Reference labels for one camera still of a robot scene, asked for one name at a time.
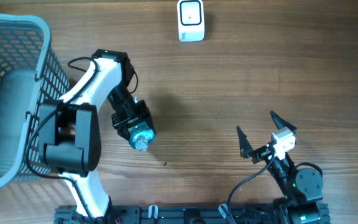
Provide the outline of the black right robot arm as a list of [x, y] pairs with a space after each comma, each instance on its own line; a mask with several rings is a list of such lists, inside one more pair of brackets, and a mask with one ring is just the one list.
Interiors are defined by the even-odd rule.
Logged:
[[293, 162], [289, 151], [296, 146], [297, 128], [274, 111], [270, 115], [277, 130], [271, 134], [270, 142], [258, 149], [253, 149], [240, 127], [236, 128], [241, 157], [252, 159], [253, 164], [265, 162], [265, 165], [231, 190], [227, 199], [228, 216], [232, 217], [231, 200], [236, 190], [267, 171], [283, 197], [261, 206], [260, 210], [256, 206], [248, 208], [247, 215], [255, 213], [259, 221], [265, 223], [321, 223], [323, 214], [319, 201], [323, 199], [323, 171], [310, 162]]

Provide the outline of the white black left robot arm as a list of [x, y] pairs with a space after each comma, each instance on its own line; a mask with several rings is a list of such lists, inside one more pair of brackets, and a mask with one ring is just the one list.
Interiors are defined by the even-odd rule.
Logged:
[[157, 134], [146, 102], [128, 89], [138, 77], [128, 54], [98, 49], [88, 61], [89, 68], [70, 91], [40, 106], [40, 161], [53, 179], [67, 184], [76, 202], [57, 209], [55, 223], [122, 222], [96, 169], [102, 150], [98, 113], [105, 101], [114, 110], [113, 128], [131, 148], [146, 151]]

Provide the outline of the teal mouthwash bottle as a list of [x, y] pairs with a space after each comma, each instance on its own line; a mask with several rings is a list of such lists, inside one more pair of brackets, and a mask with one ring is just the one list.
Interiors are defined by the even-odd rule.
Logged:
[[133, 149], [146, 151], [149, 144], [155, 139], [155, 133], [146, 122], [139, 123], [130, 129], [129, 144]]

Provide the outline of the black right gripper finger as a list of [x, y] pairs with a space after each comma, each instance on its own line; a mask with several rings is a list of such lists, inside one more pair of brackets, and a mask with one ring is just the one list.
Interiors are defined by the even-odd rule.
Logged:
[[288, 128], [290, 131], [296, 131], [297, 128], [288, 121], [281, 118], [276, 112], [270, 111], [270, 115], [277, 129]]
[[240, 148], [240, 155], [244, 159], [249, 158], [252, 155], [252, 152], [254, 151], [250, 142], [247, 139], [247, 136], [242, 131], [240, 126], [236, 127], [237, 135], [239, 138], [239, 148]]

